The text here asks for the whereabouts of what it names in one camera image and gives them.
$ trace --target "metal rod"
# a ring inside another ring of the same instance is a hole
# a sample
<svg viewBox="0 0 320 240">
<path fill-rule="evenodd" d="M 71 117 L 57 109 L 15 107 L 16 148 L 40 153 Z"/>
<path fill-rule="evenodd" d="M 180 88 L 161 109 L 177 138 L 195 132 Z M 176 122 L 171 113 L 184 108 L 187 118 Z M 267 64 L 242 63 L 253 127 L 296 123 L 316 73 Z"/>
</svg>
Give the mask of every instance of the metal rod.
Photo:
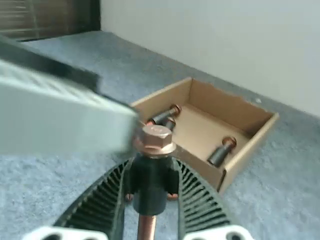
<svg viewBox="0 0 320 240">
<path fill-rule="evenodd" d="M 139 215 L 137 240 L 154 240 L 156 216 Z"/>
</svg>

